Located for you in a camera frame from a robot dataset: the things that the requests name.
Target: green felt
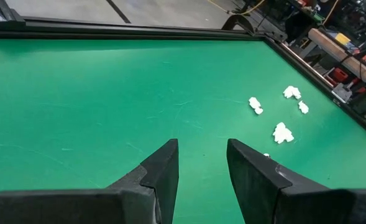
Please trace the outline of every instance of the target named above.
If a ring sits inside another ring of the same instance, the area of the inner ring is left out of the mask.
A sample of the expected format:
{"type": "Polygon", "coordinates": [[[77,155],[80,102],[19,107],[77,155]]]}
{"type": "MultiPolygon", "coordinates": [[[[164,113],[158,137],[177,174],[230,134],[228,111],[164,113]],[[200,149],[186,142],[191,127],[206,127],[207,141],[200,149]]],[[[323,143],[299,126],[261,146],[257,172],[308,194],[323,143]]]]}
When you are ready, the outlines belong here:
{"type": "Polygon", "coordinates": [[[0,190],[105,187],[170,138],[174,223],[243,223],[228,138],[330,188],[366,188],[366,131],[263,42],[0,40],[0,190]],[[279,122],[293,142],[273,141],[279,122]]]}

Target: metal frame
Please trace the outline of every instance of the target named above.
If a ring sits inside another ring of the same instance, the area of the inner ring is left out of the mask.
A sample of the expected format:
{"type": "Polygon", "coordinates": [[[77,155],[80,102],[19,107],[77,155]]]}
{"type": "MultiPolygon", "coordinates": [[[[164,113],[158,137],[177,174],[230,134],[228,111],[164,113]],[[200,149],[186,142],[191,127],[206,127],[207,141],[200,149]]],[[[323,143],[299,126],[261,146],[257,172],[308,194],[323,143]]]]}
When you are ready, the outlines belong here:
{"type": "Polygon", "coordinates": [[[0,39],[150,39],[150,40],[251,40],[264,41],[300,74],[311,80],[325,95],[339,105],[343,111],[366,129],[366,119],[355,113],[348,105],[341,105],[331,93],[331,88],[320,80],[314,70],[293,52],[284,49],[282,44],[268,34],[254,34],[247,19],[234,16],[217,29],[191,29],[180,27],[148,27],[133,25],[102,24],[85,21],[23,17],[24,22],[16,26],[0,24],[0,39]],[[244,30],[233,30],[241,26],[244,30]]]}

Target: wooden plank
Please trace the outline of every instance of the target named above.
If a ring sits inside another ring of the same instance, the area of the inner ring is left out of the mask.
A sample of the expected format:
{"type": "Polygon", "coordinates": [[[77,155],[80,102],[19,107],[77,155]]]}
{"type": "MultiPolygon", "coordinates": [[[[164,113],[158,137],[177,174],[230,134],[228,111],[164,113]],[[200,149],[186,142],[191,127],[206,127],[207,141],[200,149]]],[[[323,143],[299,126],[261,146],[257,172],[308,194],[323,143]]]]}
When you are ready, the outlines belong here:
{"type": "MultiPolygon", "coordinates": [[[[322,48],[326,53],[335,58],[337,61],[341,61],[347,57],[347,53],[345,50],[337,45],[333,40],[331,40],[328,36],[324,35],[317,29],[311,29],[308,33],[308,37],[318,44],[320,48],[322,48]]],[[[350,70],[354,75],[361,77],[362,80],[366,82],[366,65],[361,64],[356,58],[349,57],[343,63],[343,66],[350,70]]]]}

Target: cable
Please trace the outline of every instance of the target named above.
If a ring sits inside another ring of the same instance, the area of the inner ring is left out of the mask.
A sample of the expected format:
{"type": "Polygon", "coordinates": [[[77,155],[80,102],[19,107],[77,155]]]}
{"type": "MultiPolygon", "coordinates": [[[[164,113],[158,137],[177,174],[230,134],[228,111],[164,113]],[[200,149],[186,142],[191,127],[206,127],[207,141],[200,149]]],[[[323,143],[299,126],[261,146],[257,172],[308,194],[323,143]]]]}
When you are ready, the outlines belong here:
{"type": "MultiPolygon", "coordinates": [[[[329,14],[327,15],[327,17],[325,18],[325,20],[323,21],[323,23],[321,24],[322,26],[325,25],[325,23],[327,22],[327,20],[329,19],[329,17],[331,16],[334,8],[336,7],[337,3],[339,2],[339,0],[336,0],[336,2],[334,2],[334,5],[332,7],[332,9],[329,11],[329,14]]],[[[300,48],[302,48],[304,45],[306,45],[309,42],[309,40],[306,40],[301,46],[300,48]]]]}
{"type": "Polygon", "coordinates": [[[255,5],[252,9],[249,9],[248,11],[246,12],[243,12],[243,13],[233,13],[231,12],[230,10],[225,10],[223,9],[221,6],[219,6],[218,4],[216,4],[215,2],[213,2],[213,0],[208,0],[208,2],[210,2],[211,4],[215,5],[216,7],[218,7],[219,9],[223,10],[225,13],[227,14],[231,14],[231,15],[246,15],[246,14],[249,14],[251,13],[252,11],[256,10],[259,6],[261,6],[263,4],[265,0],[261,0],[259,3],[257,3],[257,5],[255,5]]]}

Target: floor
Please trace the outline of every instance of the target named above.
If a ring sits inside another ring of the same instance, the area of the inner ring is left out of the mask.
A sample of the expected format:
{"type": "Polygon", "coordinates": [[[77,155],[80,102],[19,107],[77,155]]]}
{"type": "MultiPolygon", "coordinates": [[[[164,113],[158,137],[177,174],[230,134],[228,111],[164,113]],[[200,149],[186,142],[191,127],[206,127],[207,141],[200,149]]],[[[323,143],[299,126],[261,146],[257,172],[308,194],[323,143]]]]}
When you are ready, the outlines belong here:
{"type": "MultiPolygon", "coordinates": [[[[242,0],[212,0],[225,10],[243,6],[242,0]]],[[[6,0],[22,16],[75,19],[125,24],[114,4],[135,25],[220,29],[230,16],[208,0],[6,0]]],[[[249,19],[257,26],[262,17],[249,19]]],[[[265,20],[260,30],[280,31],[265,20]]]]}

